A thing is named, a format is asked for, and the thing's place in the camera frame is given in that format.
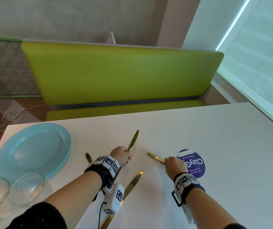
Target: green seat cushion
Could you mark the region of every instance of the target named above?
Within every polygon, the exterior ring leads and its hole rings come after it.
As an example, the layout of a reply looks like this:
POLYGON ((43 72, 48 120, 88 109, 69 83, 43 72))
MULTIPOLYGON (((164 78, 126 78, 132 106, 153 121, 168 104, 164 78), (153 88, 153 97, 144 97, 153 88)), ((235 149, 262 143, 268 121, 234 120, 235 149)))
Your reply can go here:
POLYGON ((201 96, 223 59, 218 51, 105 44, 23 41, 22 49, 47 105, 201 96))
POLYGON ((46 115, 45 121, 56 121, 74 118, 84 117, 96 117, 126 114, 134 112, 149 112, 176 108, 190 108, 200 107, 206 104, 202 100, 184 100, 184 101, 172 101, 162 103, 150 103, 150 104, 131 104, 109 107, 97 107, 97 108, 79 108, 79 109, 66 109, 58 111, 49 111, 46 115))

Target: sticker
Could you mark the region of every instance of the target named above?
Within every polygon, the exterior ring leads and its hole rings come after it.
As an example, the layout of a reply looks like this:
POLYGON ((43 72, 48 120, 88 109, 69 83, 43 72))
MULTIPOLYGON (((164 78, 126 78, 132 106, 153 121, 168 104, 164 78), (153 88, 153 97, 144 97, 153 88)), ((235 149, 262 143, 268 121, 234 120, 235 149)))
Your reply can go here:
POLYGON ((192 149, 181 150, 177 154, 177 158, 185 161, 188 168, 188 173, 194 175, 195 178, 200 178, 204 175, 204 172, 206 171, 204 161, 200 155, 194 152, 192 149))

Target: floor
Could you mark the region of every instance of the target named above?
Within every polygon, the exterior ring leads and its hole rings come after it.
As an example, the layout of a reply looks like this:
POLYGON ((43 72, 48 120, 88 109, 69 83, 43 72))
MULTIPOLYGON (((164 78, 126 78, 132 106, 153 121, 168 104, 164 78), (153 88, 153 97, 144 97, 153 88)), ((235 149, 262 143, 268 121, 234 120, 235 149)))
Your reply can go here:
MULTIPOLYGON (((5 111, 13 111, 18 113, 20 109, 31 108, 37 105, 45 105, 42 98, 0 99, 0 126, 5 123, 4 121, 2 121, 5 111)), ((19 123, 32 123, 43 121, 48 111, 48 106, 38 106, 25 110, 23 111, 19 123)), ((19 117, 9 122, 18 123, 18 119, 19 117)), ((6 126, 7 125, 2 126, 0 130, 5 130, 6 126)), ((4 132, 0 131, 0 139, 2 138, 3 133, 4 132)))

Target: table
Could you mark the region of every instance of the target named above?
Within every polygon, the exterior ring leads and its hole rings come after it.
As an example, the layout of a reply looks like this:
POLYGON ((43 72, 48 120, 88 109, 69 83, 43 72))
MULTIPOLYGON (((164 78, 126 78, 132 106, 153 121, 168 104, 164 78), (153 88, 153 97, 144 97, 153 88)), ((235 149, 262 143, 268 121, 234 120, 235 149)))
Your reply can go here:
MULTIPOLYGON (((72 137, 66 164, 48 182, 55 192, 81 175, 88 162, 128 146, 135 131, 132 161, 117 182, 126 187, 139 172, 144 174, 121 206, 109 228, 196 228, 189 225, 171 192, 173 182, 163 164, 147 156, 176 156, 193 149, 206 171, 199 178, 206 191, 248 228, 273 228, 273 123, 250 103, 164 110, 53 121, 72 137)), ((0 147, 31 124, 9 125, 0 147)), ((103 195, 93 202, 77 229, 96 228, 103 195)))

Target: person's right arm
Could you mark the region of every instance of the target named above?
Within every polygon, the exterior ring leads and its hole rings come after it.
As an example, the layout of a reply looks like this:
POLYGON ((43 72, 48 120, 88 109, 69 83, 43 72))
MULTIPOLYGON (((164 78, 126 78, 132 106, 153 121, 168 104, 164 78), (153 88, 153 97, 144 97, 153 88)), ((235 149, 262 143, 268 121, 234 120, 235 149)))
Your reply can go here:
MULTIPOLYGON (((177 174, 188 171, 185 162, 175 157, 165 158, 165 167, 171 180, 177 174)), ((223 229, 229 224, 237 223, 221 205, 200 188, 192 189, 185 200, 198 229, 223 229)))

